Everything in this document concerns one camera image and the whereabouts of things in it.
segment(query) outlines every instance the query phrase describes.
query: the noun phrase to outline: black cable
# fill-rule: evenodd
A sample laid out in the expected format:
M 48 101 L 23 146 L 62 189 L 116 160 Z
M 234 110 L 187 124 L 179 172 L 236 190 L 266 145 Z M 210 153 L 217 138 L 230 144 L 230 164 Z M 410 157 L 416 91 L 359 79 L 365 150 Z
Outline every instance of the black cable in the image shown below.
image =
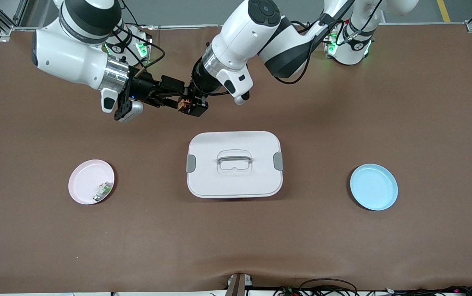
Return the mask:
M 322 8 L 322 12 L 320 13 L 320 15 L 322 15 L 322 13 L 324 13 L 325 10 L 326 10 L 326 1 L 324 0 L 324 7 Z
M 309 26 L 304 27 L 302 30 L 298 31 L 298 33 L 308 31 L 314 24 L 315 24 L 315 22 L 313 22 L 313 23 L 310 24 Z
M 154 26 L 154 25 L 149 25 L 149 24 L 136 24 L 136 23 L 127 23 L 127 22 L 125 22 L 125 24 L 127 24 L 127 25 L 136 25 L 136 26 L 138 26 L 138 27 L 142 27 L 142 26 Z
M 299 22 L 299 21 L 291 21 L 291 24 L 300 25 L 300 26 L 302 26 L 304 29 L 307 28 L 307 25 L 306 25 L 306 24 L 302 24 L 302 22 Z
M 356 31 L 356 32 L 351 33 L 351 35 L 358 34 L 358 33 L 362 32 L 362 31 L 364 31 L 364 29 L 366 28 L 366 26 L 368 26 L 369 22 L 371 21 L 371 19 L 373 18 L 373 16 L 374 16 L 375 13 L 377 12 L 377 8 L 379 8 L 379 5 L 382 3 L 382 1 L 383 1 L 383 0 L 380 0 L 380 1 L 377 3 L 377 5 L 375 6 L 375 9 L 373 9 L 373 13 L 369 15 L 368 20 L 367 20 L 366 23 L 362 26 L 362 28 L 361 28 L 360 30 Z M 349 43 L 349 40 L 347 40 L 347 41 L 346 41 L 346 40 L 343 40 L 342 43 L 336 42 L 336 45 L 337 45 L 337 46 L 341 46 L 341 45 L 344 45 L 344 44 L 347 44 L 347 43 Z
M 128 47 L 128 44 L 126 44 L 123 40 L 121 40 L 119 38 L 119 36 L 116 34 L 116 32 L 112 31 L 112 34 L 117 38 L 117 40 L 119 40 L 119 42 L 121 42 L 121 44 L 134 56 L 134 58 L 136 58 L 136 60 L 138 61 L 138 63 L 142 66 L 143 66 L 143 63 L 142 61 L 137 57 L 137 55 L 132 51 L 132 49 L 130 49 Z
M 343 25 L 344 21 L 341 20 L 341 19 L 335 21 L 335 22 L 333 23 L 333 25 L 330 26 L 330 27 L 333 27 L 333 28 L 334 28 L 334 26 L 336 25 L 336 23 L 339 23 L 339 22 L 342 22 L 342 27 L 343 27 L 343 26 L 344 26 L 344 25 Z M 292 85 L 292 84 L 295 84 L 295 83 L 297 83 L 298 81 L 300 81 L 300 80 L 302 79 L 302 77 L 305 75 L 305 72 L 307 71 L 307 67 L 309 66 L 309 60 L 311 60 L 311 54 L 312 54 L 311 48 L 313 47 L 313 41 L 314 41 L 314 40 L 315 40 L 315 38 L 311 39 L 311 41 L 309 42 L 309 48 L 308 48 L 308 53 L 307 53 L 307 60 L 306 60 L 306 62 L 305 62 L 305 65 L 304 65 L 304 68 L 303 68 L 303 70 L 302 70 L 302 73 L 300 73 L 300 76 L 299 76 L 296 80 L 289 82 L 289 81 L 281 80 L 281 79 L 278 78 L 278 77 L 274 77 L 274 79 L 276 79 L 277 81 L 279 81 L 279 82 L 281 82 L 281 83 L 283 83 L 283 84 L 287 84 L 287 85 Z
M 196 84 L 196 82 L 194 81 L 194 71 L 196 70 L 196 67 L 200 64 L 201 62 L 201 58 L 199 58 L 199 60 L 196 61 L 196 63 L 194 64 L 194 66 L 192 67 L 192 73 L 190 75 L 191 77 L 191 81 L 192 81 L 192 84 L 194 85 L 194 87 L 199 91 L 201 92 L 202 94 L 204 95 L 209 95 L 209 96 L 218 96 L 218 95 L 226 95 L 228 94 L 229 92 L 216 92 L 216 93 L 211 93 L 211 92 L 204 92 L 202 91 L 198 85 Z
M 375 15 L 375 13 L 377 12 L 377 8 L 379 8 L 379 5 L 382 3 L 383 0 L 380 0 L 377 5 L 375 6 L 375 9 L 373 9 L 373 13 L 369 16 L 368 18 L 368 21 L 364 24 L 364 26 L 360 29 L 360 32 L 362 32 L 366 26 L 368 26 L 369 22 L 371 21 L 371 19 L 373 18 L 373 15 Z
M 123 32 L 125 32 L 125 33 L 127 33 L 128 35 L 130 35 L 130 36 L 132 36 L 132 37 L 134 37 L 134 38 L 136 38 L 136 39 L 139 39 L 140 41 L 143 41 L 144 43 L 147 43 L 147 44 L 149 44 L 149 45 L 155 47 L 157 50 L 159 50 L 159 51 L 161 52 L 161 56 L 160 56 L 159 58 L 156 58 L 153 62 L 149 62 L 148 64 L 146 64 L 146 65 L 144 66 L 145 69 L 147 69 L 148 67 L 152 66 L 152 65 L 155 64 L 156 62 L 159 62 L 160 60 L 162 60 L 162 59 L 165 57 L 165 51 L 164 51 L 161 47 L 159 47 L 159 46 L 153 44 L 153 43 L 150 42 L 150 41 L 147 41 L 147 40 L 145 40 L 145 39 L 142 39 L 142 38 L 140 38 L 140 37 L 138 37 L 138 36 L 132 34 L 132 32 L 128 32 L 128 31 L 124 30 L 124 29 L 121 28 L 120 26 L 116 26 L 116 28 L 118 28 L 119 30 L 121 30 L 121 31 L 123 31 Z
M 132 16 L 132 19 L 134 19 L 134 22 L 135 22 L 136 26 L 139 26 L 136 17 L 134 16 L 134 14 L 133 14 L 132 11 L 130 10 L 130 8 L 128 8 L 127 4 L 125 3 L 125 0 L 121 0 L 121 2 L 123 2 L 123 5 L 124 5 L 125 8 L 127 9 L 127 11 L 130 13 L 130 15 Z
M 312 283 L 312 282 L 322 282 L 322 281 L 332 281 L 332 282 L 341 282 L 341 283 L 345 283 L 347 285 L 350 285 L 351 287 L 353 287 L 354 291 L 351 290 L 351 289 L 347 289 L 347 288 L 341 288 L 341 287 L 338 287 L 338 286 L 335 286 L 335 285 L 320 285 L 320 286 L 317 286 L 315 288 L 338 288 L 339 290 L 343 290 L 343 291 L 351 291 L 351 292 L 354 292 L 356 296 L 358 296 L 358 289 L 356 288 L 356 286 L 348 281 L 344 281 L 344 280 L 340 280 L 340 279 L 333 279 L 331 277 L 323 277 L 321 279 L 312 279 L 312 280 L 308 280 L 308 281 L 305 281 L 303 283 L 300 284 L 300 287 L 298 287 L 299 289 L 302 289 L 302 287 L 308 283 Z
M 391 296 L 437 296 L 445 295 L 444 293 L 463 293 L 466 296 L 472 296 L 472 287 L 451 286 L 440 290 L 424 290 L 418 289 L 413 291 L 394 291 Z

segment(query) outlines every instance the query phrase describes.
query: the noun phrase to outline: table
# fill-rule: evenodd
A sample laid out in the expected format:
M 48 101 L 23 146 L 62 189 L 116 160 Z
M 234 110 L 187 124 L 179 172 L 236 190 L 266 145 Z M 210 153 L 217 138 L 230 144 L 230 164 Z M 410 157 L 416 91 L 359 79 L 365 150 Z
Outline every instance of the table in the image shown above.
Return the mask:
M 219 28 L 163 30 L 151 68 L 189 80 Z M 0 293 L 219 289 L 234 272 L 255 285 L 335 277 L 358 288 L 472 285 L 472 34 L 464 25 L 381 26 L 356 66 L 319 50 L 294 86 L 249 61 L 255 86 L 236 106 L 209 98 L 200 118 L 147 106 L 130 123 L 99 93 L 39 71 L 30 32 L 0 44 Z M 203 200 L 187 189 L 198 133 L 277 135 L 284 184 L 273 197 Z M 82 206 L 72 170 L 109 162 L 116 187 Z M 347 178 L 389 169 L 394 206 L 355 204 Z

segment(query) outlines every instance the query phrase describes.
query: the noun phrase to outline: black mount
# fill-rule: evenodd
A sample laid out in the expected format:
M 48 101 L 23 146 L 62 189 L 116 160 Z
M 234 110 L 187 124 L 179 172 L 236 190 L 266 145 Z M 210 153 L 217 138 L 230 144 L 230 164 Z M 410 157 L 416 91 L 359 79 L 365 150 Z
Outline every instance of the black mount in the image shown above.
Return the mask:
M 118 97 L 118 108 L 114 114 L 115 120 L 124 118 L 132 109 L 131 99 L 154 106 L 167 106 L 190 116 L 201 116 L 207 109 L 206 95 L 198 91 L 193 83 L 185 86 L 185 82 L 161 76 L 160 81 L 152 78 L 148 72 L 135 77 L 139 69 L 130 66 L 127 84 Z

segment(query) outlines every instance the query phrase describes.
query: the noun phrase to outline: gray latch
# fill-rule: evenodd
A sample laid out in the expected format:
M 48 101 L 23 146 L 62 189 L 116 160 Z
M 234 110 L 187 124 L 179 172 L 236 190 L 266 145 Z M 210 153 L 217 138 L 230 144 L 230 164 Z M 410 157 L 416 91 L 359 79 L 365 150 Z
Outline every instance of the gray latch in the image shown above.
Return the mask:
M 274 168 L 277 169 L 278 171 L 283 171 L 282 152 L 274 153 L 272 160 L 274 163 Z
M 187 173 L 192 173 L 196 169 L 196 157 L 193 154 L 187 154 Z

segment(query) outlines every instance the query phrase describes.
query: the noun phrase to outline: light blue plate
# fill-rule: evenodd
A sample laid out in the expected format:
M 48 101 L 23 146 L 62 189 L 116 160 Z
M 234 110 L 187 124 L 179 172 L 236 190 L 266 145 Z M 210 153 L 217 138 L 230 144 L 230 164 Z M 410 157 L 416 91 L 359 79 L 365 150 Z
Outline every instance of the light blue plate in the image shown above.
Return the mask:
M 349 186 L 356 201 L 370 210 L 386 210 L 395 203 L 399 194 L 397 181 L 390 171 L 373 163 L 357 167 Z

